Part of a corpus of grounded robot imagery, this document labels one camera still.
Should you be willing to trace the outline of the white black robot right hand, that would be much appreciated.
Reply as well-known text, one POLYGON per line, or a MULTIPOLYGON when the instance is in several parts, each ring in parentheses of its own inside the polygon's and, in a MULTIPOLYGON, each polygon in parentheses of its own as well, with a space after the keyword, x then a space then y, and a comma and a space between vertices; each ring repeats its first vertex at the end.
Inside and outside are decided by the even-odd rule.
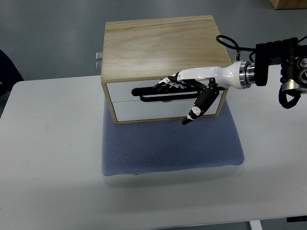
POLYGON ((227 90, 230 87, 236 89, 250 88, 254 83, 254 65, 248 61, 236 61, 225 68, 184 69, 174 75, 165 77, 153 88, 161 93, 166 93, 170 89, 186 89, 188 86, 201 88, 201 93, 193 107, 182 120, 182 124, 186 125, 207 112, 218 97, 219 91, 227 90))

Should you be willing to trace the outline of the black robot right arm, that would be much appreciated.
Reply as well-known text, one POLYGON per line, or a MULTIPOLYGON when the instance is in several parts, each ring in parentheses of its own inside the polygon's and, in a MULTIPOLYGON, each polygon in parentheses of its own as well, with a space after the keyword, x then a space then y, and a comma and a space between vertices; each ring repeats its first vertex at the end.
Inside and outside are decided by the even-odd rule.
POLYGON ((301 61, 307 58, 307 46, 300 45, 296 37, 282 41, 257 44, 255 48, 254 80, 257 86, 265 86, 271 65, 281 66, 282 89, 284 91, 307 92, 307 70, 301 61))

